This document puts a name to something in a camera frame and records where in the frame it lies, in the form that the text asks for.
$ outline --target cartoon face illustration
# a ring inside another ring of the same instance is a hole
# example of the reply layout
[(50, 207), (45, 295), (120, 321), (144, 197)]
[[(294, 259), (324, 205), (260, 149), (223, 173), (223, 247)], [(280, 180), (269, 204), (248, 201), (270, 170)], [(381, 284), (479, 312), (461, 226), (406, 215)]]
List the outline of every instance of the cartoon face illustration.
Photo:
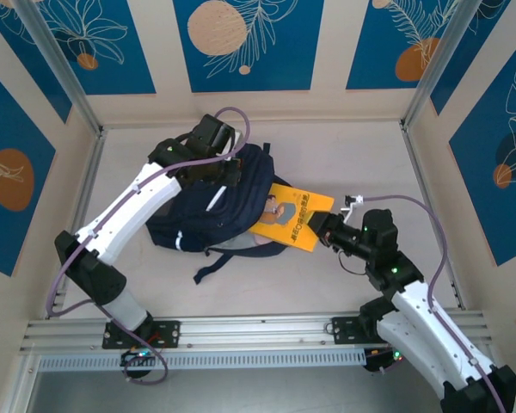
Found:
[(260, 217), (260, 222), (267, 225), (287, 225), (296, 213), (296, 205), (292, 202), (277, 203), (275, 195), (268, 195), (264, 212)]

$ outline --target navy backpack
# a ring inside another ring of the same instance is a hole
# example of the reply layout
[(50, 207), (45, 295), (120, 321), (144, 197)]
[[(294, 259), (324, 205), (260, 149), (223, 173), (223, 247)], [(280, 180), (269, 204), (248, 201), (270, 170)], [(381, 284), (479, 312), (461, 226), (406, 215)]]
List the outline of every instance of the navy backpack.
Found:
[(276, 256), (286, 245), (260, 240), (248, 229), (264, 212), (273, 183), (287, 185), (273, 170), (269, 144), (264, 150), (246, 144), (237, 157), (241, 178), (235, 187), (196, 182), (162, 206), (146, 223), (155, 245), (185, 252), (217, 251), (223, 255), (194, 276), (203, 277), (222, 268), (233, 256)]

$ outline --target orange circle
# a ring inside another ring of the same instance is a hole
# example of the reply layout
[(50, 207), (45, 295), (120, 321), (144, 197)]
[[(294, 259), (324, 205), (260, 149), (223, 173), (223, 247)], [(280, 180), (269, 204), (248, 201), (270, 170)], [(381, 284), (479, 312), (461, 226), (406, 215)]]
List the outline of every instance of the orange circle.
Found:
[(513, 172), (510, 170), (510, 166), (504, 163), (498, 165), (493, 172), (493, 180), (497, 187), (504, 189), (513, 179)]
[(97, 59), (91, 54), (87, 53), (80, 53), (77, 56), (77, 62), (83, 69), (86, 69), (87, 71), (94, 71), (98, 66)]
[(34, 171), (27, 155), (17, 149), (0, 151), (0, 205), (15, 213), (24, 210), (34, 191)]
[(438, 43), (439, 39), (437, 38), (424, 39), (421, 43), (412, 45), (403, 52), (396, 63), (397, 78), (403, 82), (421, 80)]

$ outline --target ventilation slot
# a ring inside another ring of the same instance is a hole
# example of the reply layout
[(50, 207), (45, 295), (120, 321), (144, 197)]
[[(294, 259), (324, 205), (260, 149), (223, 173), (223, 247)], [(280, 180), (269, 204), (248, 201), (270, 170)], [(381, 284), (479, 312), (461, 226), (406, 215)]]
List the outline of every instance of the ventilation slot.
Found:
[[(358, 348), (303, 350), (303, 351), (245, 351), (176, 353), (165, 355), (171, 370), (217, 368), (274, 368), (364, 366), (365, 351)], [(161, 369), (163, 364), (150, 359), (132, 370)], [(90, 372), (120, 370), (118, 354), (89, 354), (70, 356), (43, 356), (40, 372)]]

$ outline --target beige wall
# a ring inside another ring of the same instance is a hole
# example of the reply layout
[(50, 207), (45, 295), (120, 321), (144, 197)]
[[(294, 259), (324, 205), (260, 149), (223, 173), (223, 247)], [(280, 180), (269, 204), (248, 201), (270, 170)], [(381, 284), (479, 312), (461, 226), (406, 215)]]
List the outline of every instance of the beige wall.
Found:
[(157, 93), (89, 101), (104, 125), (194, 121), (224, 106), (241, 107), (253, 120), (400, 119), (414, 89), (346, 91), (369, 2), (324, 2), (310, 91), (193, 94), (173, 3), (128, 0)]
[(58, 265), (53, 239), (71, 223), (94, 137), (74, 111), (64, 125), (1, 34), (0, 81), (56, 149), (14, 276), (0, 274), (1, 395), (27, 321), (43, 314)]
[(512, 0), (440, 117), (428, 104), (410, 132), (470, 308), (485, 311), (503, 360), (516, 372), (516, 257), (495, 266), (449, 149), (449, 139), (515, 49), (516, 0)]

